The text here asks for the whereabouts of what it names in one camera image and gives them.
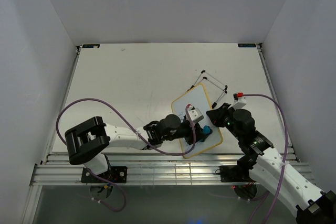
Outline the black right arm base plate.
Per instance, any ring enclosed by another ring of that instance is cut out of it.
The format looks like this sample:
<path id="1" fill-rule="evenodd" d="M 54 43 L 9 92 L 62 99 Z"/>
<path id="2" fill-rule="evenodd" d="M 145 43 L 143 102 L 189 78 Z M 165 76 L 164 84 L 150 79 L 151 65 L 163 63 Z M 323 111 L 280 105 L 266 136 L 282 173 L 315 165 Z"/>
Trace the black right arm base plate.
<path id="1" fill-rule="evenodd" d="M 243 169 L 238 165 L 224 165 L 219 167 L 219 176 L 221 182 L 250 182 L 247 169 Z"/>

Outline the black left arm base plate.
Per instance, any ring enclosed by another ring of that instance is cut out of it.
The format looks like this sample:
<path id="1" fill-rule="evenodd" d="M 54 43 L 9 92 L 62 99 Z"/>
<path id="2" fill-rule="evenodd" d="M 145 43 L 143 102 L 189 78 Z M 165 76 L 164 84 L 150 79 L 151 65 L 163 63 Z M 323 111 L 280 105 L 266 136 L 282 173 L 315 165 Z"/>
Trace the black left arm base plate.
<path id="1" fill-rule="evenodd" d="M 112 166 L 107 172 L 99 174 L 98 176 L 114 183 L 126 183 L 127 174 L 128 168 L 126 166 Z M 87 168 L 83 168 L 80 181 L 87 184 L 102 183 L 101 180 L 92 176 Z"/>

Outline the blue whiteboard eraser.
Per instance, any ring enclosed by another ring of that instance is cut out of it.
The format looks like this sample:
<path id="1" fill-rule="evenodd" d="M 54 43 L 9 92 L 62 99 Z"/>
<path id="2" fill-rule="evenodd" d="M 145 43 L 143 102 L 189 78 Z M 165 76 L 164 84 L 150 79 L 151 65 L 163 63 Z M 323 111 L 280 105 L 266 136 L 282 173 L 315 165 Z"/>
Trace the blue whiteboard eraser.
<path id="1" fill-rule="evenodd" d="M 210 135 L 212 133 L 212 129 L 209 126 L 204 126 L 202 130 L 203 134 Z"/>

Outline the yellow framed small whiteboard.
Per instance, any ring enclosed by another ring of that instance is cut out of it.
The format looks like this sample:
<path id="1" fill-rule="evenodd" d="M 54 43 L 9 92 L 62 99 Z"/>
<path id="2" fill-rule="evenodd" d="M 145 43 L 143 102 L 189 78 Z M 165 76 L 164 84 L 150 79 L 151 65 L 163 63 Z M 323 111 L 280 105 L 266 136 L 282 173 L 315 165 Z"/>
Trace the yellow framed small whiteboard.
<path id="1" fill-rule="evenodd" d="M 188 104 L 198 108 L 203 114 L 204 119 L 199 122 L 200 126 L 204 127 L 207 125 L 213 130 L 213 132 L 205 141 L 197 142 L 191 152 L 184 154 L 183 157 L 185 159 L 189 159 L 193 156 L 208 151 L 223 142 L 223 136 L 220 129 L 215 127 L 206 115 L 206 112 L 211 110 L 212 107 L 203 84 L 196 85 L 190 91 L 186 92 L 172 102 L 172 112 L 173 114 L 177 115 L 181 121 L 183 121 L 185 117 L 185 108 Z"/>

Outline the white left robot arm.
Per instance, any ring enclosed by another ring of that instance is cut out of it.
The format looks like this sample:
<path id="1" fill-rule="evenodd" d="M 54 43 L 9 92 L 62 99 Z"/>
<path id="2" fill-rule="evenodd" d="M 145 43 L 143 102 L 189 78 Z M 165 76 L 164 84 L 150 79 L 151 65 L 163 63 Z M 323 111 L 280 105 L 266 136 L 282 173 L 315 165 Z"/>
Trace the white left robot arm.
<path id="1" fill-rule="evenodd" d="M 165 141 L 183 138 L 189 146 L 206 140 L 213 132 L 209 126 L 201 127 L 196 117 L 194 128 L 187 118 L 183 121 L 177 115 L 169 114 L 160 121 L 152 121 L 135 131 L 104 123 L 100 116 L 92 117 L 65 132 L 69 163 L 85 165 L 94 177 L 105 182 L 111 177 L 111 168 L 102 151 L 108 147 L 150 150 L 160 147 Z"/>

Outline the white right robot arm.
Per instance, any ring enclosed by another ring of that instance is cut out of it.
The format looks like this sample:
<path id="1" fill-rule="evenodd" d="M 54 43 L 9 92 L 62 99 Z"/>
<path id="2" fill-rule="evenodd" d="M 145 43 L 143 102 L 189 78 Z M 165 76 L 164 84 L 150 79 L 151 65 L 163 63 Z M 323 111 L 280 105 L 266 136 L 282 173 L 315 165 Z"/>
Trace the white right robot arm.
<path id="1" fill-rule="evenodd" d="M 335 223 L 335 193 L 324 192 L 284 162 L 272 142 L 256 130 L 249 111 L 225 103 L 206 114 L 214 126 L 227 128 L 238 140 L 244 153 L 237 162 L 240 179 L 265 187 L 297 223 Z"/>

